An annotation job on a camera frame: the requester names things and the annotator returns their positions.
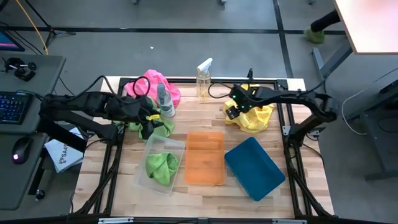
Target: yellow cloth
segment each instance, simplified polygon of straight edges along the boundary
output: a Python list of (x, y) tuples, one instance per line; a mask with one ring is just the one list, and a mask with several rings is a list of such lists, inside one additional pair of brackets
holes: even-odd
[[(243, 84), (242, 88), (247, 90), (248, 85)], [(231, 106), (236, 106), (236, 103), (234, 100), (229, 100), (224, 104), (224, 114), (225, 110), (230, 108)], [(242, 131), (245, 131), (247, 133), (252, 133), (256, 134), (259, 133), (263, 130), (265, 130), (268, 127), (268, 121), (269, 118), (271, 117), (272, 110), (274, 109), (274, 105), (267, 105), (263, 106), (262, 108), (255, 107), (247, 113), (241, 113), (237, 118), (235, 119), (229, 119), (228, 116), (225, 118), (225, 123), (226, 124), (233, 124), (236, 123), (241, 127)]]

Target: pink cloth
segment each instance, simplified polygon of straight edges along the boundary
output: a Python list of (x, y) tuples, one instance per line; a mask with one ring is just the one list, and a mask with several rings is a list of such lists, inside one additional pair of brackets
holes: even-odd
[[(156, 103), (158, 103), (158, 101), (157, 101), (157, 85), (159, 83), (163, 83), (165, 86), (165, 89), (172, 95), (174, 107), (176, 107), (180, 103), (180, 98), (181, 98), (180, 90), (174, 84), (169, 84), (167, 79), (160, 72), (150, 69), (150, 70), (146, 71), (144, 76), (147, 77), (150, 81), (150, 89), (148, 92), (148, 96), (151, 97), (153, 100), (155, 100)], [(127, 93), (130, 96), (136, 96), (132, 90), (133, 84), (134, 83), (128, 83), (124, 86), (124, 89), (127, 91)], [(147, 89), (148, 89), (147, 80), (141, 78), (140, 80), (137, 81), (135, 91), (138, 95), (145, 94)]]

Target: computer keyboard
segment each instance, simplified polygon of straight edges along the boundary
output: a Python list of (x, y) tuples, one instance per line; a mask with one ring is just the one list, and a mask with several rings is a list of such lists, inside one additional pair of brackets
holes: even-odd
[(0, 124), (22, 124), (33, 95), (0, 91)]

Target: monitor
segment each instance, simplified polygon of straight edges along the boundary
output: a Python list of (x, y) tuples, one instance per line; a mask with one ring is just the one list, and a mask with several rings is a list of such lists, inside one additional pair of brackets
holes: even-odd
[(23, 48), (4, 30), (0, 30), (0, 50), (25, 51), (25, 48)]

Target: small plastic bottle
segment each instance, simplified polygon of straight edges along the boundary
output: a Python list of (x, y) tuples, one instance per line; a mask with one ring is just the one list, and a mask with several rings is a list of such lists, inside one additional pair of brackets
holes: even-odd
[(165, 89), (163, 83), (157, 85), (157, 99), (161, 116), (171, 118), (175, 115), (172, 95)]
[(197, 67), (197, 96), (201, 99), (209, 96), (208, 89), (211, 80), (209, 67), (212, 61), (213, 59), (209, 58)]

